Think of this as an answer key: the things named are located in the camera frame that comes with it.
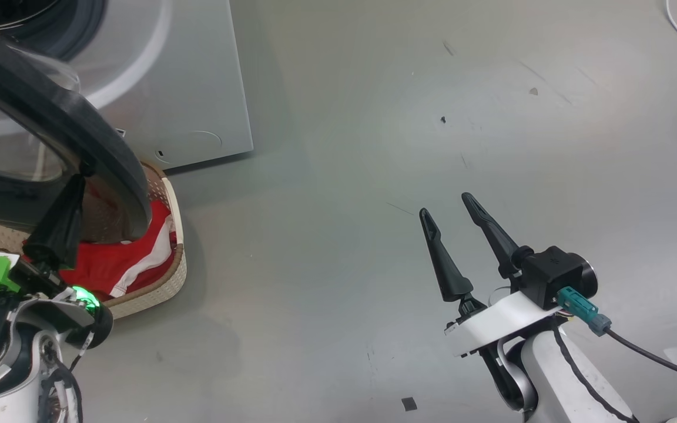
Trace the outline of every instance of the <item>floor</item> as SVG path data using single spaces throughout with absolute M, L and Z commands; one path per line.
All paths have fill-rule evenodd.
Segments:
M 172 177 L 185 289 L 81 361 L 86 421 L 519 421 L 481 360 L 444 344 L 457 312 L 418 210 L 477 297 L 503 284 L 463 191 L 518 243 L 588 258 L 619 334 L 677 346 L 677 34 L 661 1 L 232 9 L 255 152 Z M 567 329 L 641 421 L 677 416 L 677 375 Z

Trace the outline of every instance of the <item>red cloth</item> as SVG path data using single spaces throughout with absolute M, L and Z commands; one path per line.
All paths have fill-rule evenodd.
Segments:
M 153 219 L 148 232 L 134 243 L 91 244 L 81 243 L 78 247 L 78 265 L 75 270 L 62 270 L 59 274 L 70 286 L 81 286 L 94 293 L 99 300 L 111 298 L 110 292 L 127 270 L 140 262 L 153 250 L 169 209 L 161 201 L 150 203 Z M 166 273 L 172 264 L 174 254 L 158 267 L 149 268 L 137 276 L 127 292 L 136 291 L 152 284 Z

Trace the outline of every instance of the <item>washing machine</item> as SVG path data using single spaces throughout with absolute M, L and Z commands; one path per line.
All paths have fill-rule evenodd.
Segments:
M 144 162 L 253 149 L 229 0 L 0 0 L 0 32 L 73 67 Z M 21 130 L 0 121 L 0 136 Z

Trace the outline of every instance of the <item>laundry basket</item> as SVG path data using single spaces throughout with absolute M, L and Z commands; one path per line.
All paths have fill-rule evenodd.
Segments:
M 105 305 L 111 309 L 114 318 L 122 318 L 137 313 L 174 297 L 185 284 L 187 276 L 185 234 L 182 230 L 182 221 L 174 188 L 161 170 L 147 164 L 143 164 L 143 170 L 145 171 L 145 178 L 148 180 L 148 199 L 150 201 L 160 200 L 172 212 L 174 224 L 172 231 L 177 232 L 177 245 L 172 250 L 174 260 L 171 267 L 158 281 L 105 302 Z M 0 250 L 22 254 L 22 243 L 27 238 L 27 233 L 0 226 Z

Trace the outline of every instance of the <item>cable connector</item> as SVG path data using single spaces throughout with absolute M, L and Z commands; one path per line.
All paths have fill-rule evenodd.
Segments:
M 564 287 L 558 292 L 558 305 L 568 313 L 582 319 L 595 335 L 601 337 L 610 329 L 612 321 L 599 313 L 599 308 L 572 287 Z

